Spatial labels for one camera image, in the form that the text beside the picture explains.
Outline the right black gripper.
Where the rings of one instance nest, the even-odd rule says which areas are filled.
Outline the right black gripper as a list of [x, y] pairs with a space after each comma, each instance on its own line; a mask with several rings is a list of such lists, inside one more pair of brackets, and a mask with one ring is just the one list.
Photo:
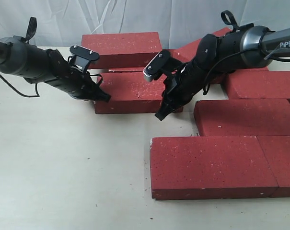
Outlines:
[[208, 82], [208, 70], [194, 58], [174, 74], [174, 81], [165, 87], [163, 100], [155, 117], [164, 120], [173, 111], [188, 104]]

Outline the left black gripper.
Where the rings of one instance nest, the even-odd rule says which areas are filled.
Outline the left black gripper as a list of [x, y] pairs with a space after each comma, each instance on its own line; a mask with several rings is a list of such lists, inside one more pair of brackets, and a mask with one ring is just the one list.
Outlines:
[[82, 71], [67, 62], [55, 62], [50, 64], [52, 79], [46, 84], [57, 88], [77, 100], [94, 100], [108, 103], [111, 95], [101, 90], [90, 77], [89, 73]]

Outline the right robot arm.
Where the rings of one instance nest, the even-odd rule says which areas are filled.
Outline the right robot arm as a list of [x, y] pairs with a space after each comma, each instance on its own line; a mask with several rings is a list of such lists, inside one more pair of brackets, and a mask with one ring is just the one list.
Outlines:
[[206, 95], [211, 82], [220, 75], [263, 68], [273, 60], [290, 62], [290, 28], [271, 31], [254, 26], [220, 37], [207, 34], [201, 39], [196, 55], [186, 63], [162, 50], [154, 61], [158, 63], [158, 73], [166, 75], [165, 89], [155, 116], [164, 120], [188, 104], [198, 92]]

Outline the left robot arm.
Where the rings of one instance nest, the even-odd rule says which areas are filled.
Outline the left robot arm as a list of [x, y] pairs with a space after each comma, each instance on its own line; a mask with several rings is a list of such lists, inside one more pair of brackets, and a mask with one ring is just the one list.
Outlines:
[[19, 76], [35, 85], [42, 82], [77, 100], [109, 102], [111, 95], [88, 71], [99, 54], [79, 45], [71, 46], [70, 53], [64, 59], [57, 49], [38, 48], [20, 36], [6, 37], [0, 40], [0, 76]]

